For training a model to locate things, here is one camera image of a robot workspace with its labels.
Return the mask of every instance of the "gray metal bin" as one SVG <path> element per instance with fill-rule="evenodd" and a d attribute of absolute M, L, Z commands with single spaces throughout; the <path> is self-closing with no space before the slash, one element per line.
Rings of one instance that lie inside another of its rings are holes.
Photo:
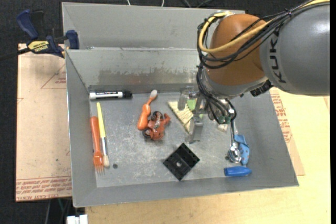
<path fill-rule="evenodd" d="M 269 94 L 235 98 L 236 126 L 251 155 L 246 177 L 225 177 L 229 133 L 207 117 L 201 141 L 187 144 L 187 132 L 168 106 L 180 88 L 194 85 L 197 25 L 213 9 L 63 3 L 64 32 L 79 34 L 80 49 L 67 50 L 69 135 L 75 207 L 171 199 L 297 186 L 295 171 Z M 92 162 L 89 119 L 97 115 L 91 90 L 130 90 L 132 99 L 100 100 L 111 166 L 102 175 Z M 169 114 L 160 141 L 137 129 L 151 90 L 151 108 Z M 181 143 L 200 159 L 182 181 L 163 165 Z"/>

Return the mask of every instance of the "orange fork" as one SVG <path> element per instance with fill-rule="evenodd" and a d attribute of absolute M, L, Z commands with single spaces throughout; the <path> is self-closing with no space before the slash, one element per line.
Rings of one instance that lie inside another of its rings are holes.
<path fill-rule="evenodd" d="M 103 172 L 104 166 L 103 166 L 103 154 L 100 151 L 98 118 L 96 116 L 91 117 L 90 125 L 92 131 L 93 144 L 95 146 L 93 154 L 93 164 L 96 171 L 100 174 Z"/>

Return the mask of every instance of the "small wheel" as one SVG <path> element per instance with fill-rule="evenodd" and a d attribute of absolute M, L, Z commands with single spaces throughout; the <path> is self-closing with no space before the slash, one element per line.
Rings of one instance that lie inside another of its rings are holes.
<path fill-rule="evenodd" d="M 145 130 L 142 131 L 142 135 L 145 137 L 145 138 L 151 138 L 151 136 L 149 135 L 151 129 L 149 128 L 146 128 Z"/>

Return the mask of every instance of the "black square object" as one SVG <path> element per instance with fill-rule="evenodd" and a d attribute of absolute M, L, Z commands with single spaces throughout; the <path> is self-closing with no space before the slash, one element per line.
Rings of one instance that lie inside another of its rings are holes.
<path fill-rule="evenodd" d="M 181 181 L 199 160 L 200 159 L 184 143 L 182 143 L 177 150 L 163 162 L 163 164 L 179 181 Z"/>

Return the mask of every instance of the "orange plastic object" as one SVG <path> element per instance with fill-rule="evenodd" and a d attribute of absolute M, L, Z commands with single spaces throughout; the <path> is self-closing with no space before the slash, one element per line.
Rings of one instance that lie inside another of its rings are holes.
<path fill-rule="evenodd" d="M 149 106 L 150 103 L 156 98 L 156 96 L 154 97 L 150 97 L 147 101 L 147 103 L 145 103 L 142 106 L 142 112 L 140 114 L 139 120 L 138 120 L 138 130 L 143 131 L 146 129 L 147 124 L 148 124 L 148 116 L 151 114 L 151 107 Z"/>
<path fill-rule="evenodd" d="M 96 116 L 92 116 L 90 118 L 90 125 L 92 131 L 93 144 L 95 146 L 93 154 L 93 164 L 96 171 L 101 173 L 103 171 L 103 154 L 100 151 L 99 125 L 98 125 L 98 118 Z"/>
<path fill-rule="evenodd" d="M 159 140 L 164 135 L 164 127 L 169 123 L 170 117 L 164 113 L 164 117 L 156 111 L 148 121 L 146 129 L 143 131 L 145 137 L 150 137 L 151 140 Z"/>

